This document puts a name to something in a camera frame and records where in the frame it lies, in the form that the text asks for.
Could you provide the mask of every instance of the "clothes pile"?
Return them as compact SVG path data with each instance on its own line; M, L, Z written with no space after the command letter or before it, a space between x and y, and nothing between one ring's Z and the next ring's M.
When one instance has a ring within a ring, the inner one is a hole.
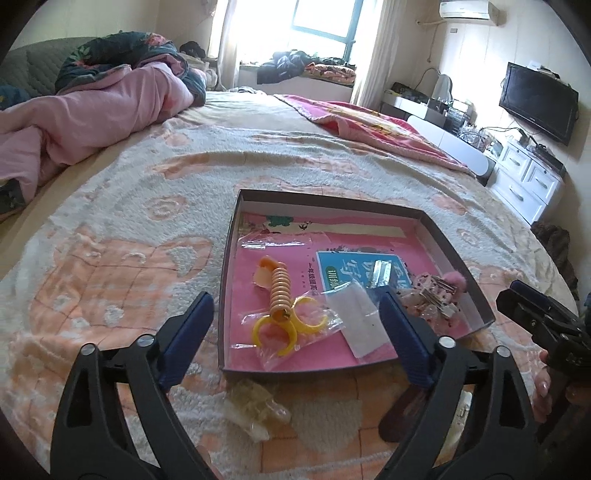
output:
M353 69L342 65L310 63L304 71L304 76L320 80L328 80L343 85L353 85L355 83L356 73Z
M569 261L570 234L568 230L547 222L534 222L531 232L544 246L550 258L556 264L560 275L568 285L575 300L579 300L579 279Z
M345 62L339 58L311 57L306 52L301 50L290 51L276 51L273 54L271 61L261 65L256 74L256 82L259 85L264 83L279 83L283 80L299 77L305 71L306 67L314 65L313 72L318 71L318 77L326 80L337 81L351 85L355 81L355 65ZM345 67L347 73L332 70L329 67ZM347 78L346 82L341 82L338 79Z
M206 60L207 53L196 41L183 43L179 48L180 55L187 60L189 66L193 69L201 70L207 77L207 90L214 90L217 85L217 73L215 69L210 68L209 61Z
M169 66L194 95L194 106L205 104L205 75L189 67L170 40L149 32L119 32L94 38L78 47L61 66L56 79L56 92L63 95L109 86L122 76L123 71L137 69L159 61Z

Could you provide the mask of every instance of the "cardboard box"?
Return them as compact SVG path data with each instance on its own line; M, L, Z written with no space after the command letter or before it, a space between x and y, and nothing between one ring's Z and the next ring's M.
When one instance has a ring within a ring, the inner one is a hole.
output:
M249 235L255 241L245 243L244 239L251 238ZM273 241L261 242L257 238L272 238ZM249 248L239 246L239 242ZM278 244L286 250L277 250ZM227 374L255 373L273 377L335 371L395 358L384 354L387 358L360 362L352 355L340 332L304 347L270 372L262 368L256 349L236 348L252 343L252 328L242 325L244 315L268 309L265 298L268 302L269 293L252 282L258 259L271 255L288 263L277 252L289 252L294 261L299 262L299 271L294 273L290 269L295 297L308 290L324 288L317 251L325 250L393 253L404 260L412 275L456 270L466 278L467 292L459 301L465 322L461 331L452 335L461 338L495 321L487 299L467 266L422 210L303 193L241 190L230 223L222 269L218 335L222 370ZM302 271L302 264L310 266L309 273ZM347 279L365 273L343 271Z

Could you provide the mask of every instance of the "clear plastic packaging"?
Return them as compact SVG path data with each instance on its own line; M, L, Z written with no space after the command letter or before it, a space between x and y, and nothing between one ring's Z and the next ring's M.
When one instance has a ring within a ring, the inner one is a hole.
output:
M359 282L351 281L326 294L329 307L344 323L343 335L356 359L389 343L379 311Z
M300 349L320 342L343 329L341 318L328 306L326 293L308 291L296 297L289 320L277 322L268 312L246 315L242 324L252 329L251 344L231 348L256 348L265 371L272 371Z
M398 294L410 315L425 319L437 335L449 335L462 321L457 299L466 290L465 282L457 272L443 278L424 273L415 277L412 288L401 288Z
M271 438L266 425L269 420L281 423L291 420L290 411L278 404L266 388L251 380L241 380L228 391L223 415L254 442L266 442Z

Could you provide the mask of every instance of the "drawer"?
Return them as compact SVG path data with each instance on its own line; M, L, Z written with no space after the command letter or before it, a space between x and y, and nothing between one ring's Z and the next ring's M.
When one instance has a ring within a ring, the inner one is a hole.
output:
M527 169L523 184L528 192L532 192L544 202L550 203L550 199L558 189L560 182L546 168L533 161Z
M512 177L521 180L530 166L531 159L517 150L507 148L505 154L501 155L498 163L506 171L511 173Z
M529 194L518 181L496 168L489 181L491 190L502 196L530 225L539 220L547 205Z

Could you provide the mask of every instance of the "plastic bag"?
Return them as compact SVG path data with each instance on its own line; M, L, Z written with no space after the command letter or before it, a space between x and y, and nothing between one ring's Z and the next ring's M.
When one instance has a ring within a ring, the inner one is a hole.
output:
M326 293L309 291L296 297L294 315L276 322L267 312L246 315L243 325L252 328L252 343L231 348L256 348L265 371L271 371L306 345L320 342L343 329L343 321L327 305Z
M327 292L326 300L343 322L343 335L355 358L362 359L390 342L378 308L359 282L336 287Z
M278 404L266 388L251 380L241 380L228 391L223 415L255 442L266 442L271 438L265 425L268 420L281 423L291 420L290 411Z

